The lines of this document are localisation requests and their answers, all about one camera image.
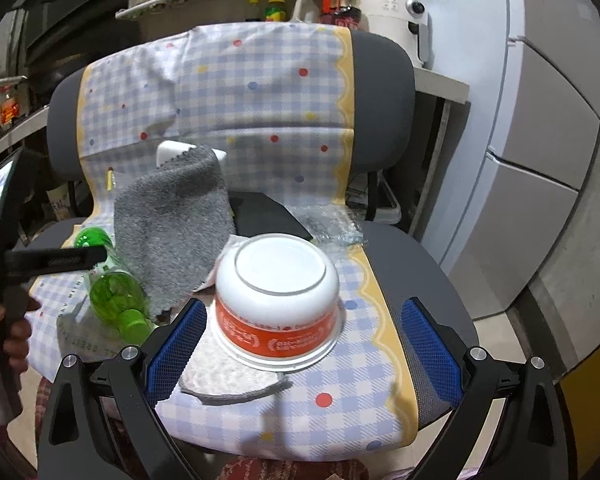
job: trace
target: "white refrigerator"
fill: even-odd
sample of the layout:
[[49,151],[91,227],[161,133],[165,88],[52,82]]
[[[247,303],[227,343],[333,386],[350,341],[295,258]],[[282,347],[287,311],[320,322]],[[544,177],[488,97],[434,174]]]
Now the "white refrigerator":
[[478,319],[528,283],[583,184],[600,128],[600,16],[590,0],[427,1],[429,68],[470,94],[421,243]]

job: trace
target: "green plastic bottle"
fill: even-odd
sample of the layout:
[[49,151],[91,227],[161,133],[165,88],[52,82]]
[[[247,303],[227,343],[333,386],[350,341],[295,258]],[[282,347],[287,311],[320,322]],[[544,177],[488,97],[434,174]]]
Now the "green plastic bottle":
[[142,286],[117,256],[109,235],[100,227],[87,227],[75,238],[75,247],[104,246],[107,259],[86,274],[89,299],[96,316],[131,344],[141,345],[153,329],[146,318],[147,298]]

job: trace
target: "checkered cloth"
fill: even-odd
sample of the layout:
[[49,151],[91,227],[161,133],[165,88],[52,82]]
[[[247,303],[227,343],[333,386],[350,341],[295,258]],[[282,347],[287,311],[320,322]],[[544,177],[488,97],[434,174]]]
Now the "checkered cloth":
[[[259,190],[285,205],[341,201],[352,146],[352,109],[344,109],[344,95],[352,98],[352,63],[349,72],[342,69],[347,49],[350,60],[343,30],[213,25],[92,64],[78,101],[78,152],[95,202],[85,225],[112,234],[107,170],[151,171],[165,139],[227,151],[230,189]],[[400,444],[401,424],[386,406],[396,373],[371,342],[377,306],[359,294],[365,269],[346,254],[336,267],[346,323],[333,351],[292,374],[291,389],[243,404],[205,406],[176,388],[156,407],[171,435],[287,460],[341,460]],[[32,294],[43,307],[30,314],[30,361],[49,380],[64,354],[111,357],[122,347],[115,334],[91,324],[80,274],[40,277]],[[68,323],[84,330],[69,330]]]

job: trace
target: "gray cloth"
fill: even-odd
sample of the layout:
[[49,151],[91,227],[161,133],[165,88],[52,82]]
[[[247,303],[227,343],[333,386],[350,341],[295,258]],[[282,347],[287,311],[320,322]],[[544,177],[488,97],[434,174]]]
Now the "gray cloth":
[[209,148],[174,158],[116,196],[116,249],[152,317],[188,300],[235,232],[220,165]]

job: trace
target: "screw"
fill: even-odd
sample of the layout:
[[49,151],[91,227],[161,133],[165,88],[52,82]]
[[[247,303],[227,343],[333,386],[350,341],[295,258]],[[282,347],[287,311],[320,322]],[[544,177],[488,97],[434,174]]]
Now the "screw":
[[138,347],[137,346],[128,346],[122,349],[121,354],[122,358],[130,361],[138,355]]
[[476,361],[484,361],[487,358],[487,351],[479,346],[474,346],[469,350],[469,355]]
[[62,359],[62,366],[64,366],[65,368],[71,368],[77,362],[78,358],[73,354],[69,354],[64,359]]
[[541,357],[532,357],[531,364],[532,364],[533,368],[537,368],[538,370],[541,370],[542,368],[544,368],[544,361],[542,360]]

